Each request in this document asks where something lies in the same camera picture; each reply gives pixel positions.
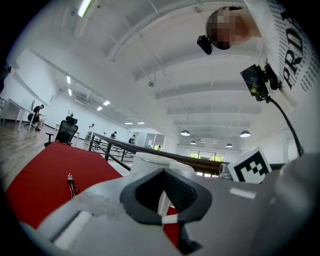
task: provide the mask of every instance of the white desk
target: white desk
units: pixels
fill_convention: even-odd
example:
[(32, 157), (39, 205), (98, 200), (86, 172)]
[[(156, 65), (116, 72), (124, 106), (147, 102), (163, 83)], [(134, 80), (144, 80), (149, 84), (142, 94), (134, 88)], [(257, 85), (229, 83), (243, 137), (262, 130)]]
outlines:
[[(60, 129), (60, 124), (56, 123), (54, 128), (54, 133), (53, 133), (53, 141), (56, 139), (56, 133), (59, 131), (59, 129)], [(74, 147), (76, 147), (78, 144), (80, 132), (76, 131), (75, 134), (76, 134), (76, 141), (75, 141)]]
[(20, 122), (19, 122), (19, 126), (18, 126), (18, 132), (20, 132), (22, 117), (23, 117), (24, 113), (27, 112), (27, 113), (32, 114), (32, 118), (31, 118), (30, 126), (29, 126), (29, 131), (30, 131), (30, 130), (31, 130), (32, 121), (34, 120), (34, 117), (35, 117), (35, 112), (33, 112), (33, 111), (29, 110), (29, 109), (26, 109), (26, 108), (24, 108), (23, 106), (20, 106), (18, 103), (14, 102), (12, 99), (8, 99), (8, 100), (5, 102), (4, 107), (3, 107), (3, 110), (2, 110), (2, 112), (0, 113), (0, 123), (1, 123), (1, 119), (3, 119), (3, 121), (6, 121), (6, 114), (7, 114), (7, 111), (8, 111), (8, 108), (9, 108), (9, 105), (10, 105), (10, 104), (13, 104), (13, 105), (15, 105), (17, 108), (19, 108), (19, 112), (18, 112), (18, 114), (16, 115), (15, 122), (18, 121), (19, 114), (22, 112), (22, 113), (21, 113), (21, 116), (20, 116)]

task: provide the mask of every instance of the metal railing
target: metal railing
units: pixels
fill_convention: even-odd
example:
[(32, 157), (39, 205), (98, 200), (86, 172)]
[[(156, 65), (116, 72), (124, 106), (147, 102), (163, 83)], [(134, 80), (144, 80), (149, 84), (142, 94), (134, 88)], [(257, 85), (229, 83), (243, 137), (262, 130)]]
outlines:
[[(96, 141), (95, 138), (99, 138), (102, 141), (101, 142)], [(109, 138), (109, 137), (103, 136), (103, 135), (101, 135), (99, 133), (95, 133), (95, 132), (92, 135), (92, 139), (91, 139), (90, 146), (89, 146), (89, 151), (91, 151), (91, 150), (104, 155), (104, 159), (106, 161), (108, 161), (110, 158), (111, 160), (115, 161), (116, 163), (118, 163), (119, 165), (121, 165), (122, 167), (127, 169), (128, 171), (131, 170), (131, 167), (129, 165), (127, 165), (125, 162), (130, 163), (132, 161), (125, 160), (125, 158), (128, 158), (128, 156), (126, 156), (126, 154), (129, 153), (129, 154), (134, 155), (136, 152), (144, 152), (144, 153), (149, 153), (149, 154), (153, 154), (153, 155), (158, 155), (158, 156), (163, 156), (163, 157), (174, 159), (182, 164), (191, 166), (196, 172), (203, 173), (203, 175), (205, 175), (205, 174), (218, 175), (220, 165), (223, 163), (223, 162), (219, 162), (219, 161), (196, 159), (196, 158), (192, 158), (192, 157), (167, 153), (167, 152), (158, 151), (158, 150), (154, 150), (154, 149), (150, 149), (150, 148), (145, 148), (145, 147), (125, 143), (125, 142), (122, 142), (122, 141), (119, 141), (119, 140), (116, 140), (113, 138)], [(122, 153), (122, 155), (111, 154), (111, 152), (115, 152), (115, 151)], [(271, 164), (270, 166), (273, 171), (279, 170), (283, 166), (283, 163)]]

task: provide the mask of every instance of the neck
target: neck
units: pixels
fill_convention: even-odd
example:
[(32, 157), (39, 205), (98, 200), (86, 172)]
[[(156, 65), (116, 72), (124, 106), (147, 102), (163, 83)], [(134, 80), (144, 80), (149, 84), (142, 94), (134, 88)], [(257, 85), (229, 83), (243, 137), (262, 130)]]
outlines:
[(240, 17), (242, 19), (243, 25), (246, 28), (248, 37), (250, 38), (261, 38), (260, 31), (257, 27), (257, 24), (249, 12), (248, 8), (243, 8), (238, 10)]

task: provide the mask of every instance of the wooden floor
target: wooden floor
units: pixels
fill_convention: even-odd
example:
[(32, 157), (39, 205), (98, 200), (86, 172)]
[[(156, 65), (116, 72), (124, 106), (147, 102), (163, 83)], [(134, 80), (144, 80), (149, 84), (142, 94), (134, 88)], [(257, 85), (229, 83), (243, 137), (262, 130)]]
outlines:
[[(0, 123), (0, 178), (4, 190), (26, 164), (45, 148), (44, 144), (49, 139), (46, 133), (54, 133), (50, 127), (42, 127), (41, 131), (27, 130), (24, 123), (21, 124), (20, 132), (17, 130), (18, 124), (15, 122)], [(72, 143), (75, 145), (76, 138), (72, 139)], [(89, 146), (79, 139), (77, 148), (88, 150)]]

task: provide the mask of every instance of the black hair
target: black hair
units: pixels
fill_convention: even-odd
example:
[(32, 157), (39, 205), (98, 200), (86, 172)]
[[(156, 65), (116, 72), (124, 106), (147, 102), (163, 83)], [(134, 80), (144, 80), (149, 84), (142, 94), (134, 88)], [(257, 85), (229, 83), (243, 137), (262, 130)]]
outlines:
[[(243, 7), (240, 6), (227, 6), (229, 8), (229, 11), (234, 11), (234, 10), (241, 10), (243, 9)], [(227, 50), (230, 48), (230, 44), (226, 43), (226, 42), (221, 42), (218, 41), (218, 36), (216, 32), (212, 31), (214, 30), (214, 28), (212, 28), (212, 24), (217, 23), (218, 21), (218, 12), (221, 9), (216, 10), (214, 13), (212, 13), (210, 15), (210, 17), (208, 18), (207, 22), (206, 22), (206, 37), (209, 39), (209, 41), (218, 49), (220, 50)]]

